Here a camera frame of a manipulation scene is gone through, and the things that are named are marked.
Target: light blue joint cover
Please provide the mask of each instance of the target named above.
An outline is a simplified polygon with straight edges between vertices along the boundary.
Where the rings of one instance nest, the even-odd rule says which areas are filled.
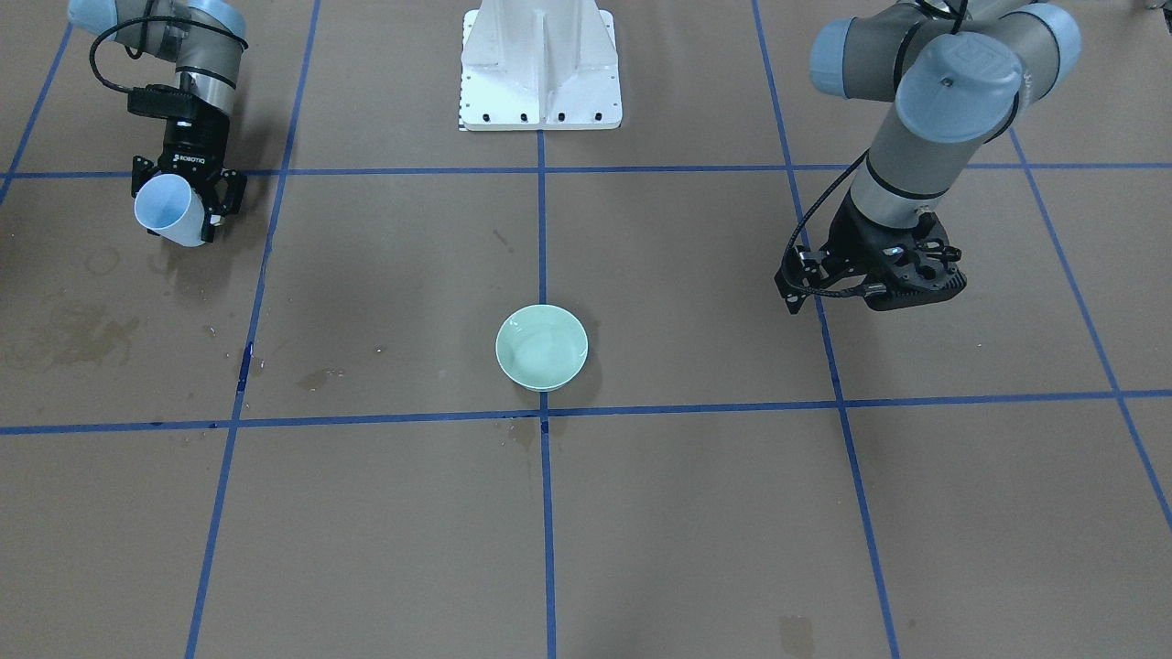
[[[929,142],[968,142],[997,128],[1021,84],[1021,60],[1004,43],[974,32],[941,34],[904,74],[895,109]]]
[[[244,16],[237,11],[236,7],[229,5],[224,0],[188,0],[188,7],[199,9],[209,16],[218,20],[220,25],[226,27],[232,34],[239,36],[240,39],[245,38],[247,25],[244,21]]]
[[[118,7],[114,0],[69,0],[69,22],[90,34],[102,34],[118,25]]]
[[[1056,5],[1029,5],[1013,13],[1034,14],[1050,28],[1054,40],[1058,42],[1058,77],[1054,81],[1054,86],[1057,87],[1075,68],[1078,55],[1083,52],[1083,33],[1078,29],[1075,16]]]
[[[810,82],[823,94],[847,98],[843,67],[846,62],[846,33],[854,19],[838,19],[822,28],[810,49]]]

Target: blue tape line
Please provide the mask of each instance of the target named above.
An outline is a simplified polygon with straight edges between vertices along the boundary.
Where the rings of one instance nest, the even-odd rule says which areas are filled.
[[[783,171],[783,164],[744,165],[620,165],[620,167],[551,167],[550,174],[647,174],[647,172],[701,172],[701,171]]]
[[[498,419],[536,419],[533,409],[492,412],[440,412],[421,414],[368,414],[355,416],[305,416],[284,419],[241,419],[240,428],[299,428],[306,426],[372,426],[376,423],[434,423],[438,421],[485,421]]]
[[[260,273],[257,278],[257,292],[252,303],[252,317],[248,321],[248,339],[245,344],[245,359],[251,354],[251,347],[257,339],[257,327],[260,324],[260,306],[265,295],[265,274],[268,269],[268,258],[273,251],[273,235],[280,219],[281,202],[285,196],[285,183],[288,179],[289,163],[293,161],[293,143],[297,140],[297,124],[301,116],[301,100],[305,97],[305,84],[309,75],[309,60],[313,56],[313,41],[318,34],[318,18],[321,14],[321,0],[314,0],[313,14],[309,18],[309,29],[305,40],[305,54],[301,57],[301,74],[297,86],[297,95],[293,98],[293,113],[289,116],[288,135],[285,138],[285,155],[281,158],[281,174],[277,185],[277,195],[273,202],[273,212],[268,220],[268,233],[265,237],[265,252],[260,260]],[[246,369],[241,365],[241,378],[246,376]],[[240,420],[240,412],[244,405],[244,387],[238,386],[236,401],[232,409],[233,423]],[[211,578],[212,563],[216,558],[216,539],[219,535],[219,522],[224,510],[224,496],[227,490],[229,474],[232,469],[232,454],[236,447],[236,435],[238,427],[229,432],[227,443],[224,447],[224,462],[220,467],[219,484],[216,489],[216,505],[212,508],[212,519],[207,529],[207,545],[204,551],[204,564],[199,573],[199,587],[196,591],[196,604],[191,614],[191,629],[188,633],[188,650],[185,659],[195,659],[196,646],[199,643],[199,627],[203,620],[204,600],[207,593],[207,583]]]
[[[1083,298],[1082,291],[1078,288],[1078,280],[1075,278],[1075,271],[1070,266],[1070,261],[1067,259],[1067,251],[1062,246],[1062,240],[1058,239],[1058,232],[1054,226],[1054,220],[1050,218],[1050,211],[1045,206],[1045,199],[1042,197],[1042,189],[1037,184],[1037,179],[1034,177],[1034,165],[1030,164],[1029,159],[1026,157],[1026,150],[1022,148],[1021,140],[1017,137],[1017,130],[1010,128],[1009,137],[1014,143],[1014,149],[1017,151],[1017,158],[1021,159],[1024,167],[1026,178],[1029,179],[1030,190],[1034,191],[1034,201],[1037,202],[1038,211],[1042,213],[1042,220],[1045,223],[1045,230],[1050,233],[1050,242],[1054,243],[1054,250],[1058,254],[1058,263],[1062,264],[1062,271],[1067,276],[1067,283],[1070,284],[1070,290],[1075,294],[1075,300],[1078,303],[1078,311],[1083,315],[1083,322],[1086,324],[1086,331],[1091,335],[1091,341],[1095,344],[1095,351],[1099,355],[1099,361],[1103,364],[1103,372],[1106,374],[1106,379],[1111,385],[1111,390],[1116,394],[1119,405],[1119,412],[1123,414],[1124,422],[1127,424],[1127,433],[1131,435],[1132,443],[1136,444],[1136,451],[1139,454],[1139,461],[1144,466],[1144,471],[1147,474],[1147,482],[1152,487],[1152,491],[1156,495],[1156,501],[1159,502],[1160,510],[1164,512],[1164,521],[1172,531],[1172,509],[1168,508],[1167,497],[1164,494],[1164,487],[1160,484],[1160,480],[1152,468],[1151,458],[1147,455],[1147,448],[1144,446],[1143,437],[1139,436],[1139,429],[1136,428],[1134,422],[1131,419],[1131,410],[1127,408],[1126,396],[1124,396],[1119,389],[1119,381],[1115,375],[1115,369],[1111,367],[1111,361],[1108,359],[1106,349],[1103,347],[1103,341],[1099,339],[1098,331],[1095,328],[1095,321],[1091,320],[1090,307],[1086,306],[1086,299]]]
[[[1127,433],[1131,434],[1131,442],[1136,444],[1136,453],[1139,454],[1139,462],[1144,466],[1144,473],[1147,474],[1147,482],[1152,485],[1152,491],[1156,492],[1156,501],[1159,502],[1160,511],[1164,512],[1164,522],[1168,525],[1168,530],[1172,531],[1172,507],[1168,507],[1167,496],[1164,494],[1164,487],[1160,485],[1160,478],[1156,474],[1156,468],[1152,467],[1152,458],[1147,454],[1147,447],[1144,446],[1144,440],[1139,436],[1139,428],[1136,427],[1136,421],[1131,417],[1131,409],[1127,408],[1126,401],[1120,396],[1118,399],[1119,412],[1123,414],[1123,421],[1127,424]]]
[[[0,436],[73,435],[80,433],[144,433],[150,430],[214,430],[230,428],[232,421],[150,421],[131,423],[70,423],[61,426],[8,426]]]
[[[793,159],[790,156],[790,144],[789,137],[785,133],[785,118],[782,114],[782,103],[777,94],[777,83],[774,77],[774,67],[769,57],[769,46],[765,41],[765,29],[761,20],[761,6],[758,0],[752,0],[752,13],[754,21],[757,26],[757,40],[761,45],[761,59],[765,66],[765,77],[769,81],[769,96],[774,103],[774,116],[777,121],[777,135],[782,142],[782,156],[785,158],[786,170],[785,174],[790,183],[790,192],[793,197],[793,213],[795,217],[800,219],[802,212],[802,201],[798,191],[797,177],[793,172]],[[858,457],[854,454],[854,439],[851,433],[850,419],[846,414],[846,407],[844,406],[843,387],[838,373],[838,364],[834,359],[834,346],[831,341],[830,325],[826,321],[825,308],[823,307],[822,299],[815,298],[815,304],[818,310],[818,322],[822,325],[823,335],[823,347],[826,352],[826,364],[830,368],[831,383],[834,388],[834,401],[838,408],[838,417],[843,429],[843,439],[846,443],[846,454],[851,462],[851,474],[854,480],[854,492],[858,498],[859,515],[863,518],[863,532],[866,536],[867,552],[871,556],[871,571],[874,575],[875,591],[879,597],[879,607],[883,614],[884,627],[887,632],[887,646],[891,651],[892,659],[900,659],[899,654],[899,640],[895,636],[895,625],[892,620],[891,605],[887,598],[887,586],[886,580],[883,576],[883,565],[879,561],[879,550],[874,538],[874,530],[871,524],[871,511],[867,505],[866,490],[863,485],[863,477],[859,474]]]
[[[248,386],[248,368],[252,366],[252,341],[244,348],[244,356],[240,358],[240,375],[237,378],[236,393],[243,394]]]
[[[550,410],[551,417],[635,416],[642,414],[716,414],[724,412],[791,412],[798,409],[834,409],[834,401],[748,402],[714,405],[669,405],[632,407],[571,407]]]
[[[553,474],[550,470],[550,394],[543,393],[541,421],[541,508],[545,526],[545,651],[558,659],[557,580],[553,561]]]
[[[395,168],[301,168],[288,170],[289,176],[411,176],[452,174],[537,174],[536,167],[395,167]]]
[[[1054,394],[990,394],[972,396],[925,396],[911,399],[860,399],[843,401],[850,409],[874,407],[935,407],[950,405],[999,405],[1022,402],[1068,402],[1081,400],[1112,400],[1115,392],[1067,392]]]
[[[1029,163],[1026,167],[1030,169],[1172,169],[1172,163]]]
[[[1098,353],[1099,362],[1103,365],[1104,373],[1106,373],[1106,379],[1111,385],[1111,390],[1118,392],[1119,382],[1116,380],[1115,371],[1111,368],[1111,362],[1106,358],[1106,351],[1103,348],[1103,341],[1099,340],[1098,331],[1095,328],[1095,321],[1091,320],[1091,312],[1086,306],[1086,300],[1083,298],[1082,291],[1078,290],[1078,281],[1075,280],[1075,271],[1070,267],[1070,261],[1067,260],[1067,251],[1062,247],[1062,242],[1058,240],[1058,233],[1054,229],[1054,222],[1050,219],[1050,211],[1047,210],[1045,201],[1042,198],[1042,190],[1038,188],[1037,181],[1034,178],[1034,172],[1030,171],[1033,165],[1030,165],[1029,161],[1026,159],[1026,151],[1022,150],[1022,143],[1017,138],[1016,129],[1009,129],[1009,138],[1014,143],[1014,149],[1017,151],[1017,158],[1022,162],[1022,167],[1026,171],[1026,178],[1029,179],[1030,190],[1034,191],[1034,201],[1037,203],[1038,211],[1042,212],[1042,222],[1045,223],[1045,230],[1050,235],[1050,242],[1054,244],[1054,250],[1058,254],[1058,263],[1062,264],[1062,272],[1067,276],[1067,284],[1070,285],[1070,290],[1075,294],[1075,301],[1078,303],[1078,311],[1083,315],[1083,322],[1086,325],[1086,331],[1090,332],[1091,341],[1095,344],[1095,352]]]
[[[45,83],[41,84],[41,93],[38,94],[36,102],[33,103],[33,111],[29,113],[28,122],[25,123],[25,133],[20,136],[20,144],[16,145],[16,152],[12,156],[12,164],[8,165],[8,176],[0,184],[0,204],[4,204],[4,201],[8,197],[8,190],[12,188],[16,168],[20,167],[21,158],[25,157],[25,149],[28,148],[28,138],[33,136],[33,128],[36,125],[36,120],[41,116],[41,108],[45,107],[45,100],[49,96],[49,87],[53,86],[53,79],[56,77],[57,69],[61,67],[61,59],[64,57],[66,47],[69,45],[69,35],[71,34],[73,23],[66,23],[66,32],[61,35],[61,43],[57,45],[57,53],[53,56],[53,64],[49,66],[49,73],[45,76]]]
[[[858,399],[844,400],[841,406],[847,409],[899,408],[899,407],[936,407],[959,405],[1014,405],[1030,402],[1072,402],[1086,400],[1115,399],[1168,399],[1172,389],[1136,389],[1113,392],[1065,392],[1052,394],[1001,394],[970,396],[934,396],[908,399]],[[748,402],[748,403],[711,403],[711,405],[674,405],[674,406],[629,406],[629,407],[577,407],[553,408],[548,410],[551,419],[574,416],[638,416],[654,414],[717,414],[737,412],[795,412],[803,409],[837,409],[838,401],[796,401],[796,402]],[[486,412],[437,412],[407,414],[366,414],[353,416],[284,416],[268,419],[222,419],[216,421],[151,421],[125,423],[74,423],[56,426],[7,426],[0,427],[0,436],[5,435],[69,435],[83,433],[142,433],[151,430],[192,430],[192,429],[227,429],[227,428],[289,428],[313,426],[370,426],[393,423],[431,423],[441,421],[483,421],[498,419],[537,419],[540,410],[536,409],[498,409]]]
[[[1120,392],[1125,399],[1164,399],[1172,396],[1172,389],[1134,389]]]
[[[196,605],[191,613],[191,627],[188,630],[188,647],[185,659],[195,659],[196,644],[199,640],[199,626],[204,618],[204,602],[207,599],[207,584],[212,577],[212,558],[216,556],[216,541],[219,538],[219,522],[224,512],[224,497],[227,494],[227,477],[232,469],[232,454],[236,451],[236,433],[232,428],[224,443],[224,458],[220,462],[219,481],[216,483],[216,503],[212,504],[212,521],[207,529],[207,542],[204,545],[204,563],[199,569],[199,584],[196,587]]]
[[[745,164],[745,165],[629,165],[629,167],[546,167],[546,174],[655,174],[655,172],[720,172],[720,171],[843,171],[846,164]],[[1020,163],[969,163],[967,169],[1022,169]],[[1127,169],[1158,170],[1172,169],[1172,163],[1030,163],[1031,169]],[[362,168],[331,169],[307,168],[289,169],[289,176],[415,176],[415,175],[459,175],[459,174],[537,174],[536,167],[482,167],[482,168]],[[245,176],[266,177],[280,176],[279,169],[243,170]],[[130,178],[129,171],[28,171],[12,175],[0,174],[13,181],[23,178]]]
[[[13,174],[12,178],[130,178],[129,171],[29,171]]]
[[[539,304],[547,304],[548,271],[546,249],[546,197],[545,197],[545,131],[537,131],[537,260],[538,260],[538,300]]]

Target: brown floor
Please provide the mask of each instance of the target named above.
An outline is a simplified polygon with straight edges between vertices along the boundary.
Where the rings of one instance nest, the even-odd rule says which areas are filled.
[[[544,136],[456,129],[469,0],[234,4],[250,191],[197,249],[66,4],[0,5],[0,657],[1172,655],[1142,1],[1061,2],[1082,61],[940,209],[967,291],[797,317],[793,196],[886,111],[806,55],[890,2],[607,0],[624,125]],[[492,354],[543,299],[592,348],[550,395]]]

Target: white pedestal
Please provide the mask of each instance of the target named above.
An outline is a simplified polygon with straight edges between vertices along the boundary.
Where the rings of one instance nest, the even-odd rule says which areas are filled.
[[[614,18],[594,0],[484,0],[464,16],[461,129],[622,123]]]

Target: black cable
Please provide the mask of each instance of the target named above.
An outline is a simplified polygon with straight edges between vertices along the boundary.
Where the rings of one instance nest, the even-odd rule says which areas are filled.
[[[157,0],[146,0],[146,7],[143,8],[143,18],[149,16],[151,15],[151,13],[155,12],[156,1]],[[123,48],[127,49],[127,56],[130,57],[131,60],[137,60],[142,57],[143,50],[146,49],[146,26],[148,23],[143,23],[142,29],[138,30],[138,47],[136,48],[138,50],[137,53],[135,50],[131,50],[129,46],[123,46]]]
[[[956,9],[956,22],[953,23],[952,32],[948,34],[959,34],[960,26],[965,25],[965,15],[968,13],[968,0],[960,0],[960,8]]]
[[[838,178],[836,178],[834,182],[830,184],[830,188],[826,188],[826,191],[823,192],[822,196],[818,197],[818,201],[810,206],[810,210],[808,210],[805,215],[802,216],[802,222],[798,223],[797,227],[793,230],[793,233],[790,235],[790,242],[785,244],[785,252],[784,252],[785,257],[789,257],[790,252],[793,251],[793,245],[797,244],[798,236],[802,235],[802,230],[805,229],[805,225],[810,222],[810,218],[813,217],[813,213],[818,211],[818,208],[822,206],[823,202],[825,202],[832,193],[834,193],[834,190],[837,190],[838,186],[841,185],[844,181],[846,181],[846,177],[849,177],[851,172],[859,169],[859,165],[863,164],[863,161],[867,158],[867,152],[868,151],[863,151],[863,155],[856,158],[854,162],[851,163],[851,167],[846,168],[846,170],[843,171],[843,174],[838,175]],[[805,293],[806,295],[820,295],[824,298],[853,298],[863,294],[863,288],[859,286],[854,286],[852,288],[844,288],[841,291],[830,291],[826,288],[811,288],[810,286],[804,286],[802,284],[790,281],[790,274],[785,272],[784,263],[782,264],[782,279],[785,280],[785,284],[790,288],[793,288],[799,293]]]
[[[117,33],[121,29],[125,29],[125,28],[128,28],[130,26],[138,25],[138,23],[151,23],[151,22],[163,22],[163,21],[176,23],[176,25],[191,25],[191,26],[196,26],[196,27],[202,27],[202,28],[204,28],[204,29],[206,29],[209,32],[214,32],[216,34],[220,34],[220,35],[227,36],[230,39],[233,39],[238,43],[240,43],[240,46],[245,50],[248,49],[248,42],[245,41],[244,39],[240,39],[239,36],[237,36],[236,34],[233,34],[233,33],[231,33],[231,32],[229,32],[226,29],[220,29],[220,28],[218,28],[216,26],[211,26],[211,25],[207,25],[207,23],[204,23],[204,22],[199,22],[199,21],[191,20],[191,19],[179,19],[179,18],[175,18],[175,16],[138,16],[136,19],[127,19],[127,20],[120,22],[118,25],[111,27],[110,29],[107,29],[102,34],[98,34],[97,38],[94,39],[94,43],[89,47],[89,68],[90,68],[90,70],[94,72],[94,77],[96,77],[97,81],[101,82],[102,86],[107,87],[108,89],[113,89],[113,90],[115,90],[115,91],[117,91],[120,94],[130,94],[132,91],[132,89],[130,89],[129,87],[123,87],[121,84],[116,84],[114,82],[110,82],[109,80],[107,80],[105,77],[102,76],[101,72],[97,70],[97,59],[96,59],[97,57],[97,47],[101,46],[103,41],[105,41],[107,39],[109,39],[110,35]]]
[[[949,5],[947,1],[945,2],[945,6],[948,7],[947,12],[943,9],[938,9],[932,5],[928,5],[927,0],[915,0],[915,6],[919,7],[920,11],[922,11],[925,14],[928,14],[929,16],[934,16],[938,19],[947,19],[947,20],[954,20],[956,18],[956,12],[952,8],[952,5]]]

